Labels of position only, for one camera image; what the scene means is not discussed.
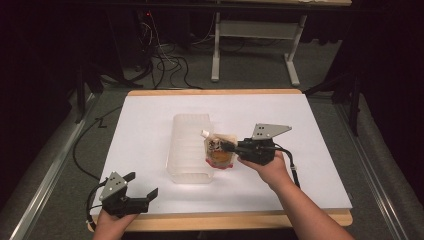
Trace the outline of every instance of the gray carpet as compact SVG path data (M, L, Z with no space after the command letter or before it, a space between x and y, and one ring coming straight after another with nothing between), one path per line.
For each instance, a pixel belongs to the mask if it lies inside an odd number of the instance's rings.
M226 52L221 54L221 76L219 83L210 82L210 68L212 62L212 50L192 48L191 51L176 49L170 55L184 56L189 63L189 75L187 81L205 89L232 89L232 88L291 88L288 75L281 58L281 49L286 48L286 42L271 46L265 45L265 41L247 44L242 50L238 49L237 42L228 42L223 45ZM301 44L295 57L295 66L301 82L300 89L305 90L320 83L334 58L338 44L319 46L316 42ZM172 46L164 47L164 51L170 51ZM165 60L167 67L173 64ZM128 70L128 77L136 74ZM155 70L154 79L160 79L161 72ZM184 71L173 75L166 72L160 88L184 87ZM140 83L146 88L152 88L150 77ZM106 85L105 92L98 98L95 107L87 117L87 128L94 119L102 116L111 109L122 105L129 89L119 86ZM387 226L369 182L365 178L365 172L361 165L361 155L354 146L354 140L360 141L372 166L390 197L402 226L410 239L424 239L423 230L419 226L424 225L422 206L416 200L410 186L400 173L395 162L390 156L384 142L375 127L372 117L367 110L365 101L361 101L359 117L360 137L352 140L344 125L344 119L340 117L340 109L331 103L326 97L328 94L320 94L324 97L310 99L311 108L314 112L324 140L329 148L331 156L339 171L343 184L351 195L354 223L347 227L357 239L393 239L392 233ZM103 163L107 156L108 148L113 137L114 129L119 117L119 110L108 115L103 120L105 128L93 126L78 144L76 156L78 161L89 172L100 176ZM58 129L57 135L46 146L46 150L40 153L28 171L21 185L17 188L14 196L9 201L6 210L0 215L0 239L8 239L18 223L20 217L30 202L35 190L40 184L45 172L47 172L51 159L55 152L60 150L60 143L67 140L72 121ZM73 163L72 154L66 157L66 165L60 178L51 192L43 211L33 225L28 239L90 239L92 233L87 230L85 223L85 201L88 193L97 184L82 173ZM140 239L196 239L199 233L141 233ZM293 238L290 231L230 231L207 233L210 239L286 239Z

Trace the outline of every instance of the desk leg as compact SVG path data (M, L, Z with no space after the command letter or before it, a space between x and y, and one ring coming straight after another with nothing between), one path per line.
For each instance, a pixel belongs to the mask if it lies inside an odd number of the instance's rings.
M215 17L215 49L213 52L213 59L212 59L212 82L218 82L219 81L219 35L220 35L220 22L221 22L221 14L216 13Z
M296 33L293 38L292 49L289 54L284 54L284 61L286 62L287 71L289 72L290 81L293 86L297 87L300 85L299 78L297 77L296 69L294 68L293 58L296 53L297 46L299 45L300 37L302 36L303 28L305 27L306 15L300 18L299 25L296 29Z

